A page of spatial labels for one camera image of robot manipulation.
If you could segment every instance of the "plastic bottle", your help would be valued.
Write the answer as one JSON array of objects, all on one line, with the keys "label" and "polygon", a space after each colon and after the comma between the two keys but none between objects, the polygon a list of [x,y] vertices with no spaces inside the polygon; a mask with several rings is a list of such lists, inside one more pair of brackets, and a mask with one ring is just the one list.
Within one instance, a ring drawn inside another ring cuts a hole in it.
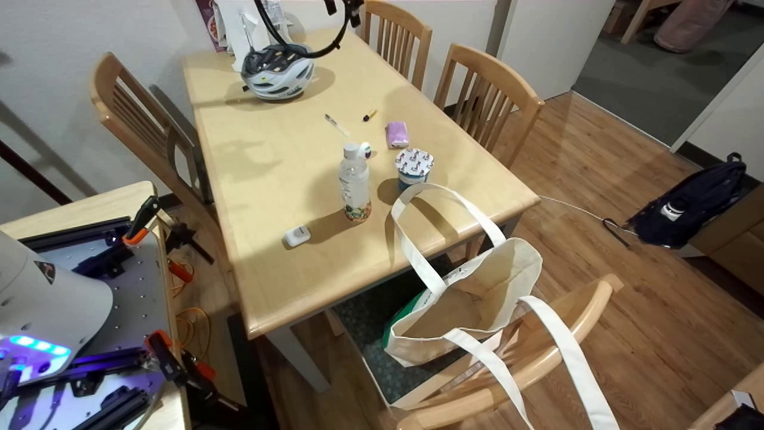
[{"label": "plastic bottle", "polygon": [[344,146],[344,158],[338,164],[344,215],[351,221],[363,221],[369,215],[369,171],[364,164],[368,152],[368,142],[348,142]]}]

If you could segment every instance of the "helmet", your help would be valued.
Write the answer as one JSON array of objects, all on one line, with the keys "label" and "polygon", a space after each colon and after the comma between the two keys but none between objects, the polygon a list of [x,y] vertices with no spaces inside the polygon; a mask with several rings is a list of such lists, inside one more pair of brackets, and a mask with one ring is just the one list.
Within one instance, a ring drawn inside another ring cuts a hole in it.
[{"label": "helmet", "polygon": [[245,55],[240,78],[256,98],[292,100],[305,93],[313,68],[313,60],[289,51],[282,45],[268,45],[264,50],[251,50]]}]

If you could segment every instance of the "table top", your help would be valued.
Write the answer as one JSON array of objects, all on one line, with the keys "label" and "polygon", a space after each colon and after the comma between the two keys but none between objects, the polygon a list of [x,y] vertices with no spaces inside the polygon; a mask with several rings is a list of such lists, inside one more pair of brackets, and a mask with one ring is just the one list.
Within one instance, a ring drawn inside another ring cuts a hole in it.
[{"label": "table top", "polygon": [[[398,192],[397,151],[385,140],[392,120],[407,123],[410,146],[435,155],[430,180],[455,189],[491,220],[509,220],[537,201],[356,36],[318,60],[313,85],[292,103],[251,100],[227,55],[192,55],[184,77],[249,337],[308,317],[407,264],[388,220]],[[348,140],[368,140],[375,151],[368,160],[372,213],[361,223],[340,215],[336,173]],[[313,239],[286,249],[284,231],[298,223]],[[404,227],[424,256],[478,231],[436,192],[405,210]]]},{"label": "table top", "polygon": [[[0,223],[0,229],[15,239],[23,239],[23,235],[47,234],[59,229],[73,229],[73,227],[84,227],[102,220],[130,216],[149,192],[154,192],[152,183],[138,180],[138,183],[97,192],[84,201],[73,201],[68,204],[59,204],[29,216],[12,220],[7,223]],[[165,385],[159,400],[161,406],[147,415],[146,424],[184,428],[187,409],[184,409],[182,392],[175,385]]]},{"label": "table top", "polygon": [[[764,409],[764,363],[746,372],[733,389],[749,392],[757,400],[757,409]],[[726,392],[712,409],[707,409],[690,428],[715,428],[724,418],[734,411],[733,393]]]}]

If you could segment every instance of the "black bag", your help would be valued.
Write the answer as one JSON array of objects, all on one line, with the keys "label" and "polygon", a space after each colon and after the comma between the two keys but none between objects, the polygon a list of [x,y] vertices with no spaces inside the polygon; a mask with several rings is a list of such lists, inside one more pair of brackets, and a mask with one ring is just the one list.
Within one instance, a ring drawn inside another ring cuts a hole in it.
[{"label": "black bag", "polygon": [[685,245],[699,227],[728,210],[745,192],[745,161],[730,152],[726,161],[699,168],[646,203],[628,227],[646,243]]}]

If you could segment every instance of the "doorway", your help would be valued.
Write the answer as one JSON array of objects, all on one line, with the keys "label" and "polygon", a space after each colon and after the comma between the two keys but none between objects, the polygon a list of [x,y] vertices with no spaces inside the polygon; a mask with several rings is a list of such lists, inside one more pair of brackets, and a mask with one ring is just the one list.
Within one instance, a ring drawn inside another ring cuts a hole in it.
[{"label": "doorway", "polygon": [[764,8],[733,4],[688,51],[651,36],[672,7],[654,8],[635,39],[598,36],[576,90],[671,146],[764,42]]}]

